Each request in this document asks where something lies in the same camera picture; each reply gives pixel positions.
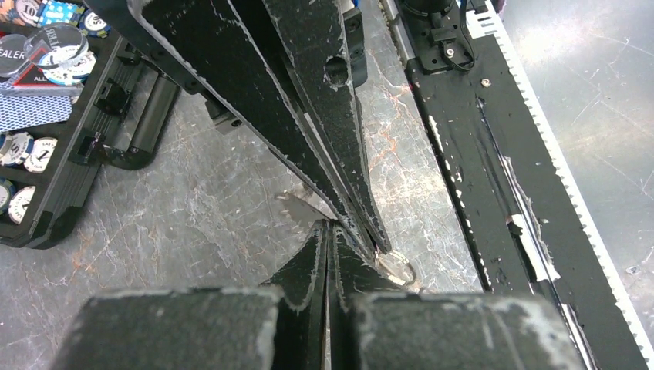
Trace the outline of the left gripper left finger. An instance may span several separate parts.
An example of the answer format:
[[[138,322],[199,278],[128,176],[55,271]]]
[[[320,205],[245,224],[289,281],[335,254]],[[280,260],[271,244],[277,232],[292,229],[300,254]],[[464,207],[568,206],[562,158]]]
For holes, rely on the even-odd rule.
[[[90,298],[54,369],[322,369],[329,224],[256,286],[123,289]]]

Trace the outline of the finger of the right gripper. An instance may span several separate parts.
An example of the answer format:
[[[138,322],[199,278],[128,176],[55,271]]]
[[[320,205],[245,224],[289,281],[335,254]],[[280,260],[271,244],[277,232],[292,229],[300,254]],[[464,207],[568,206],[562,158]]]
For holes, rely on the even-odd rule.
[[[347,223],[368,253],[392,250],[370,188],[362,124],[339,1],[264,3],[291,63],[295,88],[319,138],[320,157]]]
[[[295,88],[291,63],[266,1],[91,1],[95,13],[188,93],[199,93],[249,126],[349,229],[346,207],[320,157],[319,138]],[[356,87],[366,80],[362,15],[342,6]]]

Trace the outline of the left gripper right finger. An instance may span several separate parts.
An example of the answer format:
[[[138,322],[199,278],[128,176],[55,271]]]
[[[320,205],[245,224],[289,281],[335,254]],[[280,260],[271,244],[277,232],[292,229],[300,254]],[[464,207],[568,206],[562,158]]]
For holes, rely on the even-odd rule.
[[[557,311],[530,294],[417,294],[329,231],[334,369],[580,369]]]

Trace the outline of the black poker chip case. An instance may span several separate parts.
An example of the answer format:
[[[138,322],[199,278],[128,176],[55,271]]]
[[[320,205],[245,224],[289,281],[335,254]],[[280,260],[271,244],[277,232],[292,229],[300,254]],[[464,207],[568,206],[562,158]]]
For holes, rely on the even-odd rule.
[[[156,154],[179,86],[159,74],[130,145],[112,141],[143,54],[81,1],[1,3],[1,242],[48,249],[74,228],[101,165]]]

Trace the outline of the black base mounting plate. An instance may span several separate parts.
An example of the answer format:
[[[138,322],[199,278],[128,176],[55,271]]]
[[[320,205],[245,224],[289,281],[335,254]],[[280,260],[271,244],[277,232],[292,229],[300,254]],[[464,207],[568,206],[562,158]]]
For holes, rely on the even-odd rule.
[[[653,347],[492,1],[398,1],[397,42],[485,291],[558,313],[583,369]]]

